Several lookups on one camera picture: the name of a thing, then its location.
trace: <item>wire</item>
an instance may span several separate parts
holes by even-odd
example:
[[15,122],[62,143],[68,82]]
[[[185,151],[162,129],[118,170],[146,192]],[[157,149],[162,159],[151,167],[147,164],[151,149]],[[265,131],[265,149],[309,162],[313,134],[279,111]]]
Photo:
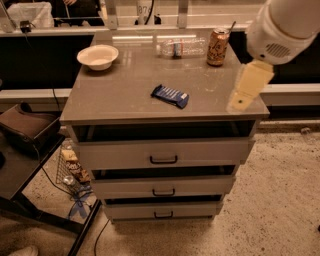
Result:
[[108,226],[109,221],[110,220],[108,220],[107,223],[104,225],[104,227],[101,229],[101,231],[96,239],[96,242],[94,243],[94,255],[95,256],[97,256],[97,244],[98,244],[99,238],[100,238],[102,232],[104,231],[104,229]]
[[[38,55],[37,55],[37,52],[35,51],[35,49],[32,47],[32,45],[31,45],[30,42],[29,42],[27,33],[24,33],[24,35],[25,35],[25,38],[26,38],[26,41],[27,41],[28,46],[29,46],[30,49],[33,51],[34,55],[35,55],[35,56],[38,56]],[[44,72],[49,76],[49,72],[48,72],[46,66],[40,61],[40,58],[38,58],[38,61],[39,61],[40,65],[42,66]],[[57,98],[57,96],[56,96],[55,88],[54,88],[54,86],[53,86],[53,83],[52,83],[52,80],[51,80],[50,76],[49,76],[49,82],[50,82],[50,85],[51,85],[51,90],[52,90],[52,93],[53,93],[54,100],[55,100],[55,102],[56,102],[56,104],[57,104],[57,107],[58,107],[58,111],[60,112],[61,110],[60,110],[59,101],[58,101],[58,98]]]
[[150,12],[149,12],[148,18],[146,19],[146,22],[144,23],[144,25],[147,25],[150,20],[151,14],[153,12],[153,5],[154,5],[154,0],[152,0],[152,2],[151,2]]

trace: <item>table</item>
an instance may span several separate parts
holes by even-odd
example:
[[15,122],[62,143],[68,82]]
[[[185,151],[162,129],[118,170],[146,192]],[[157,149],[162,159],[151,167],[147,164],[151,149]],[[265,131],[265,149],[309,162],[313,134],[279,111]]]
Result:
[[[214,217],[268,116],[258,97],[226,110],[240,63],[229,46],[222,67],[205,56],[156,55],[166,38],[209,37],[208,29],[109,31],[93,44],[119,50],[101,72],[83,66],[61,115],[92,188],[111,220]],[[150,97],[159,84],[190,95],[184,109]]]
[[40,162],[37,156],[26,155],[8,144],[0,133],[0,151],[5,157],[5,163],[0,169],[0,208],[27,218],[47,223],[78,234],[68,255],[76,255],[96,213],[100,202],[96,200],[84,224],[67,220],[38,209],[23,194],[23,189],[33,179],[41,167],[64,141],[61,134],[53,136],[40,152]]

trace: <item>white bowl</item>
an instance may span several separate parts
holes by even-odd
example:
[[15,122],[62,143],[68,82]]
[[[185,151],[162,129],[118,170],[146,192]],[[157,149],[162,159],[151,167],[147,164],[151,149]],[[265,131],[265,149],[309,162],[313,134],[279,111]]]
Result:
[[118,55],[118,49],[110,45],[94,45],[80,51],[77,60],[92,70],[105,70]]

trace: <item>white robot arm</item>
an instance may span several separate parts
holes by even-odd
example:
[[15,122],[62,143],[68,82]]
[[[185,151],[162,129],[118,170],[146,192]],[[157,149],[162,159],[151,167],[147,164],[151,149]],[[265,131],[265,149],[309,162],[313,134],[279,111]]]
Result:
[[294,59],[320,30],[320,0],[268,0],[247,30],[247,50],[272,65]]
[[320,0],[267,0],[248,27],[247,51],[227,111],[245,111],[273,77],[273,65],[288,63],[320,31]]

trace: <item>bottle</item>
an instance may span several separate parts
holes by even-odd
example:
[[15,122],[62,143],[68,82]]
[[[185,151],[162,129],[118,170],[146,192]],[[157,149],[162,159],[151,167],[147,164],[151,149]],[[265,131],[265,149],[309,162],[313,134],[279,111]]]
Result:
[[157,45],[158,55],[167,57],[201,56],[206,53],[206,49],[207,39],[205,37],[176,38]]

